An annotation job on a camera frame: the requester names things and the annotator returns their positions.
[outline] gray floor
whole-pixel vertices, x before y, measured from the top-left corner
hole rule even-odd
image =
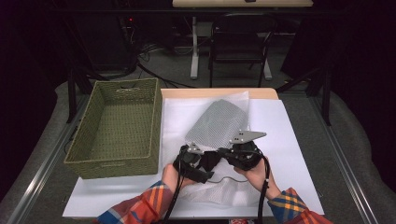
[[[268,59],[274,78],[272,81],[264,80],[262,82],[263,87],[277,88],[289,79],[288,76],[280,72],[280,66],[291,40],[292,36],[290,35],[275,36]],[[207,88],[209,83],[207,54],[207,48],[202,47],[199,77],[196,80],[190,79],[190,53],[175,55],[166,50],[158,49],[152,51],[149,56],[144,55],[141,62],[161,77],[199,88]],[[225,80],[229,71],[234,71],[236,74],[246,74],[246,76],[244,79]],[[254,79],[257,74],[258,66],[254,66],[251,71],[239,70],[239,68],[234,67],[218,67],[214,87],[241,87],[240,83],[243,83],[244,87],[254,87],[257,84],[257,79]],[[141,73],[141,70],[137,68],[131,75],[121,79],[139,77],[150,76],[144,72]],[[324,125],[318,115],[320,98],[307,98],[302,92],[305,87],[306,84],[302,83],[293,90],[279,94],[279,97],[288,111],[305,162],[318,194],[321,195],[320,200],[326,218],[334,223],[394,223],[394,220],[396,220],[396,213],[394,212],[396,196],[382,183],[371,162],[370,143],[364,130],[344,102],[335,94],[332,94],[331,98],[332,126]],[[53,168],[50,169],[50,176],[48,179],[44,179],[44,188],[38,190],[40,191],[38,197],[31,199],[32,206],[25,207],[27,213],[24,213],[25,217],[21,218],[21,222],[23,220],[25,220],[25,223],[90,222],[89,220],[62,218],[67,198],[78,177],[63,165],[63,150],[64,147],[67,148],[69,145],[67,142],[68,136],[66,136],[65,142],[59,140],[64,135],[64,128],[67,127],[65,124],[68,115],[66,83],[59,86],[56,91],[58,93],[58,103],[51,120],[37,143],[31,158],[0,204],[0,223],[7,223],[11,217],[15,218],[12,216],[15,208],[21,206],[20,201],[25,198],[23,194],[27,192],[32,180],[35,180],[37,171],[42,169],[43,162],[46,162],[54,149],[61,150],[61,153],[58,154],[59,157],[56,158]],[[345,169],[348,170],[347,174],[342,172]],[[360,209],[361,206],[357,206],[359,203],[363,204],[363,210]],[[265,223],[275,223],[275,221],[272,218],[266,218]]]

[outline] metal rail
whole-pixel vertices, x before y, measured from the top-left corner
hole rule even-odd
[[[35,200],[38,198],[38,195],[44,188],[44,185],[50,177],[50,173],[55,167],[55,164],[57,163],[62,153],[64,153],[62,148],[67,143],[68,138],[73,133],[75,127],[78,125],[79,118],[81,118],[84,112],[84,108],[88,103],[88,100],[89,95],[82,96],[82,99],[78,104],[78,112],[76,116],[70,123],[65,124],[64,129],[62,130],[54,149],[51,151],[48,157],[44,159],[42,165],[35,174],[35,177],[33,178],[29,187],[23,194],[20,202],[14,209],[14,212],[11,214],[7,224],[23,223],[29,215],[33,205],[35,204]]]
[[[356,206],[358,207],[359,212],[361,213],[361,218],[363,222],[366,224],[377,224],[378,221],[375,217],[375,214],[361,189],[361,185],[359,184],[358,179],[354,175],[352,168],[349,166],[343,149],[340,146],[334,132],[332,131],[332,126],[328,126],[325,120],[321,117],[318,98],[309,97],[308,99],[314,108],[318,120],[320,120],[323,130],[325,131],[330,142],[332,143],[332,154],[334,155],[340,172],[346,181],[346,186],[349,188],[350,194]]]

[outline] basket handle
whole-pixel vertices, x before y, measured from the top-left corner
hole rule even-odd
[[[124,166],[124,165],[125,165],[125,161],[114,161],[114,162],[108,162],[108,163],[101,164],[100,166],[102,168],[105,168],[105,167]]]

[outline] chair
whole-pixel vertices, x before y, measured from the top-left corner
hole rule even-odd
[[[262,84],[268,43],[276,28],[275,19],[265,14],[234,13],[219,16],[212,24],[209,52],[210,87],[214,63],[260,63]]]

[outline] perforated fabric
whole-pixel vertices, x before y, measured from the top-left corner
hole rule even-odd
[[[195,203],[218,203],[232,206],[258,204],[260,198],[260,193],[248,181],[236,182],[231,178],[223,178],[219,183],[206,182],[205,186],[206,188],[198,190],[193,185],[187,186],[178,196]]]
[[[248,113],[226,101],[214,102],[197,120],[186,135],[188,144],[194,142],[203,151],[231,147],[230,140],[239,130],[248,128]]]

